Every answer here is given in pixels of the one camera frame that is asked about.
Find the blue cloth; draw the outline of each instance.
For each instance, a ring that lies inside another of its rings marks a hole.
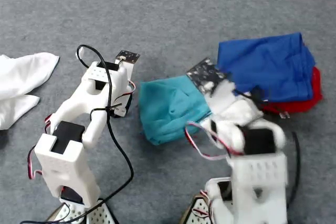
[[[197,122],[209,113],[203,95],[187,76],[142,82],[139,96],[143,130],[154,145],[183,137],[187,121]]]
[[[301,33],[219,43],[219,70],[232,74],[237,90],[259,86],[272,102],[312,99],[314,65]]]

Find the black cable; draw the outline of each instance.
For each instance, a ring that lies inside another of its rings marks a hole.
[[[86,67],[86,68],[89,68],[89,66],[80,58],[80,56],[79,56],[79,50],[82,48],[82,47],[87,47],[87,45],[79,45],[78,47],[77,47],[77,50],[76,50],[76,56],[77,56],[77,59],[80,61],[80,63],[82,63],[82,65],[84,66],[84,67]]]
[[[109,83],[109,100],[108,100],[108,104],[107,104],[107,107],[111,107],[111,97],[112,97],[112,81],[111,81],[111,76],[110,76],[110,72],[109,72],[109,69],[107,68],[106,66],[106,62],[103,58],[103,56],[100,54],[100,52],[96,49],[96,48],[93,48],[89,45],[80,45],[78,48],[77,48],[77,51],[81,48],[81,47],[86,47],[86,48],[89,48],[91,49],[92,51],[94,51],[97,56],[99,57],[99,59],[101,60],[101,63],[102,65],[104,66],[105,68],[105,71],[106,71],[106,74],[107,74],[107,79],[108,79],[108,83]],[[112,192],[109,196],[107,196],[102,202],[96,204],[94,207],[92,207],[90,210],[86,211],[84,214],[78,216],[78,217],[75,217],[71,220],[68,220],[68,221],[33,221],[33,220],[24,220],[24,221],[21,221],[20,224],[69,224],[69,223],[72,223],[76,220],[79,220],[83,217],[85,217],[86,215],[88,215],[89,213],[95,211],[97,208],[101,207],[104,203],[106,203],[108,200],[110,200],[114,195],[116,195],[117,193],[119,193],[122,189],[124,189],[133,179],[134,177],[134,170],[133,170],[133,166],[132,166],[132,163],[130,161],[130,159],[127,157],[127,154],[125,153],[125,151],[122,149],[122,147],[119,145],[114,133],[113,133],[113,130],[112,130],[112,127],[111,127],[111,123],[110,123],[110,118],[111,118],[111,115],[109,113],[109,110],[107,110],[107,121],[106,121],[106,124],[107,124],[107,127],[108,127],[108,130],[109,130],[109,133],[111,135],[111,138],[114,142],[114,144],[116,145],[116,147],[118,148],[118,150],[120,151],[120,153],[122,154],[122,156],[124,157],[124,159],[126,160],[127,162],[127,165],[130,169],[130,172],[131,172],[131,176],[129,177],[128,180],[126,180],[126,182],[121,185],[117,190],[115,190],[114,192]]]
[[[287,201],[287,209],[290,207],[290,205],[293,203],[296,197],[296,193],[298,191],[300,184],[300,175],[301,175],[301,149],[296,132],[292,131],[292,137],[295,143],[295,150],[296,150],[296,173],[295,173],[294,185],[292,187],[289,199]]]

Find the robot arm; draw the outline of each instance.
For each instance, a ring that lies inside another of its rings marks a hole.
[[[138,57],[123,50],[115,63],[106,62],[112,82],[110,108],[106,70],[93,62],[72,96],[49,118],[50,134],[43,134],[36,144],[35,153],[51,194],[61,202],[77,205],[81,212],[95,205],[100,196],[85,149],[96,145],[107,121],[106,109],[121,117],[127,113],[135,89],[129,83],[133,83],[130,78]],[[73,123],[81,114],[90,115],[86,129]]]
[[[204,95],[212,115],[201,122],[242,155],[227,158],[232,176],[206,185],[213,224],[287,223],[285,134],[263,119],[252,100],[234,95],[235,85],[205,59],[187,75]],[[221,142],[216,146],[223,149]]]

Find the red cloth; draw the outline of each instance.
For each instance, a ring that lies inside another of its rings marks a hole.
[[[279,113],[279,110],[277,109],[281,109],[288,113],[305,112],[310,110],[323,98],[321,93],[321,74],[320,70],[318,70],[316,67],[313,68],[311,85],[313,89],[313,99],[299,102],[270,102],[267,106],[263,107],[263,110],[273,113]]]

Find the teal cloth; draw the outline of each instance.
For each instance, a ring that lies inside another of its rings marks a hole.
[[[210,112],[187,76],[142,82],[139,108],[144,134],[154,145],[182,138],[187,121],[198,122]]]

